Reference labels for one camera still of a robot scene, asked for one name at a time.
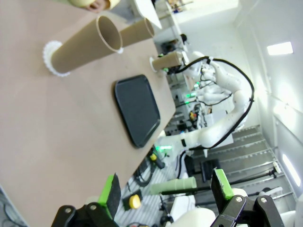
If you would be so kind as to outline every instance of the green light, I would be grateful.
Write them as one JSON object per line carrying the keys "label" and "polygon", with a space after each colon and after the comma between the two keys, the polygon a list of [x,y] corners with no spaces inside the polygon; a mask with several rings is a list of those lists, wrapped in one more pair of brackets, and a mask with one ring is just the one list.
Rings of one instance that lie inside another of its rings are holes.
{"label": "green light", "polygon": [[186,95],[186,98],[192,98],[196,96],[196,92],[190,93]]}
{"label": "green light", "polygon": [[160,150],[172,149],[172,146],[161,146]]}

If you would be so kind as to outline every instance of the table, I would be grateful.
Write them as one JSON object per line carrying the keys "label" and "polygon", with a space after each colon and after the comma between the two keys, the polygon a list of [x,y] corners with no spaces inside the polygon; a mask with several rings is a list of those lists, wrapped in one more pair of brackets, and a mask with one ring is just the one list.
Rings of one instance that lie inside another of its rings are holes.
{"label": "table", "polygon": [[[100,195],[114,172],[124,186],[175,112],[166,78],[150,68],[149,57],[157,56],[152,40],[65,78],[47,70],[43,46],[64,42],[95,17],[51,1],[0,1],[0,184],[30,227],[50,226],[60,206],[80,208]],[[150,82],[161,123],[137,149],[113,88],[115,81],[139,74]]]}
{"label": "table", "polygon": [[131,0],[130,3],[135,14],[147,18],[155,26],[162,29],[161,22],[151,0]]}

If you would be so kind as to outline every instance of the black cable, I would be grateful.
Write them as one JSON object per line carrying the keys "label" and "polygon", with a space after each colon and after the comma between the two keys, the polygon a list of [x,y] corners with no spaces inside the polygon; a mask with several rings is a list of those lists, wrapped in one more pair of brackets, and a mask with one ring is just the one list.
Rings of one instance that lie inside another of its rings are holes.
{"label": "black cable", "polygon": [[143,179],[139,168],[134,173],[134,180],[137,183],[137,185],[139,185],[140,187],[146,187],[152,180],[152,175],[156,167],[151,161],[150,164],[151,164],[151,172],[147,180]]}
{"label": "black cable", "polygon": [[261,177],[264,177],[264,176],[268,176],[269,174],[270,173],[265,173],[265,174],[258,175],[258,176],[246,177],[244,179],[239,179],[237,181],[233,181],[233,182],[230,183],[230,185],[238,184],[238,183],[243,183],[243,182],[247,182],[247,181],[252,181],[252,180],[256,180],[258,178],[261,178]]}
{"label": "black cable", "polygon": [[180,106],[183,106],[183,105],[187,105],[187,104],[190,104],[190,103],[196,103],[197,101],[191,101],[191,102],[186,102],[186,103],[182,103],[180,105],[177,105],[176,108],[180,107]]}
{"label": "black cable", "polygon": [[179,171],[178,171],[178,176],[177,178],[180,178],[181,175],[181,168],[182,168],[182,157],[186,154],[186,151],[183,151],[182,154],[180,155],[180,159],[179,159]]}
{"label": "black cable", "polygon": [[181,196],[186,196],[186,195],[176,195],[176,196],[168,197],[166,199],[163,199],[163,201],[170,200],[170,199],[175,199],[175,198],[181,197]]}
{"label": "black cable", "polygon": [[221,101],[219,101],[219,102],[217,102],[217,103],[214,103],[214,104],[206,104],[205,102],[203,102],[203,101],[199,101],[200,103],[203,103],[204,105],[206,105],[206,106],[213,106],[213,105],[218,105],[218,104],[220,104],[221,102],[223,102],[223,101],[225,101],[226,99],[228,99],[229,97],[231,97],[232,96],[232,93],[230,93],[227,97],[225,97],[224,99],[222,99]]}
{"label": "black cable", "polygon": [[201,86],[200,89],[203,89],[207,86],[211,86],[211,85],[214,85],[215,83],[213,81],[209,82],[208,84],[205,84],[204,86]]}
{"label": "black cable", "polygon": [[129,186],[129,183],[128,183],[128,182],[126,183],[126,186],[127,186],[127,188],[128,188],[128,191],[131,192],[131,193],[133,193],[132,190],[131,190],[131,187]]}
{"label": "black cable", "polygon": [[13,220],[10,218],[10,216],[8,215],[8,213],[7,213],[7,211],[6,211],[6,204],[5,204],[5,203],[3,204],[3,212],[4,212],[5,216],[6,216],[6,218],[7,218],[11,223],[15,224],[15,225],[18,226],[18,227],[27,227],[27,226],[23,226],[23,225],[21,225],[21,224],[15,222],[15,221],[13,221]]}
{"label": "black cable", "polygon": [[187,66],[185,66],[184,68],[182,68],[182,69],[176,71],[175,73],[176,73],[176,74],[177,74],[177,73],[181,73],[181,72],[187,70],[190,66],[192,66],[192,65],[194,65],[194,64],[196,64],[196,63],[198,63],[198,62],[200,62],[200,61],[202,61],[202,60],[208,59],[208,58],[209,58],[208,56],[204,56],[204,57],[198,58],[198,59],[194,60],[193,62],[189,63],[189,64],[188,64]]}
{"label": "black cable", "polygon": [[175,167],[175,171],[177,171],[177,168],[178,168],[178,159],[176,161],[176,167]]}
{"label": "black cable", "polygon": [[266,170],[263,170],[263,171],[260,171],[260,172],[258,172],[258,173],[249,175],[249,176],[247,176],[247,177],[244,177],[244,178],[242,178],[242,180],[245,180],[245,179],[247,179],[247,178],[251,178],[251,177],[253,177],[253,176],[255,176],[255,175],[259,175],[259,174],[261,174],[261,173],[263,173],[263,172],[266,172],[266,171],[269,171],[269,170],[271,170],[271,169],[273,169],[273,167],[271,167],[271,168],[269,168],[269,169],[266,169]]}
{"label": "black cable", "polygon": [[200,80],[200,82],[208,82],[208,81],[211,81],[211,82],[213,82],[214,84],[216,84],[216,82],[212,81],[211,79],[202,79],[202,80]]}

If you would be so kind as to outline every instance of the cardboard tube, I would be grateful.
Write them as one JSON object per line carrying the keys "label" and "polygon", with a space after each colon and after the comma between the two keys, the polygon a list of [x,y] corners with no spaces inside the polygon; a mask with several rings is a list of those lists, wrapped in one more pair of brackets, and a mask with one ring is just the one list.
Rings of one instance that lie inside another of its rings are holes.
{"label": "cardboard tube", "polygon": [[185,179],[174,179],[164,183],[156,183],[150,186],[150,193],[152,195],[159,194],[161,192],[191,189],[196,188],[197,183],[195,177],[189,177]]}
{"label": "cardboard tube", "polygon": [[161,70],[163,68],[178,66],[181,65],[182,58],[182,53],[174,51],[154,60],[152,62],[152,66],[156,71]]}
{"label": "cardboard tube", "polygon": [[152,24],[146,18],[125,28],[120,33],[123,40],[123,47],[153,38],[155,35]]}
{"label": "cardboard tube", "polygon": [[122,48],[122,38],[114,23],[100,16],[67,40],[52,55],[52,65],[59,73],[72,71]]}

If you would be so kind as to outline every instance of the white robot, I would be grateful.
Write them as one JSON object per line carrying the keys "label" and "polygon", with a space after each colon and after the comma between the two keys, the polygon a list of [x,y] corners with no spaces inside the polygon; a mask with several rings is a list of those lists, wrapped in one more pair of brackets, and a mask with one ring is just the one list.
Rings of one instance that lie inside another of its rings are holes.
{"label": "white robot", "polygon": [[158,138],[155,146],[169,148],[170,150],[166,150],[166,153],[169,154],[170,160],[174,160],[181,151],[200,145],[205,148],[204,152],[207,155],[207,149],[216,145],[231,130],[249,106],[250,96],[244,90],[241,80],[226,72],[218,63],[210,61],[209,64],[214,68],[214,73],[209,69],[205,76],[215,82],[217,86],[208,89],[214,89],[217,92],[223,91],[223,93],[211,94],[209,90],[198,91],[198,99],[200,101],[221,100],[232,93],[234,109],[211,127]]}

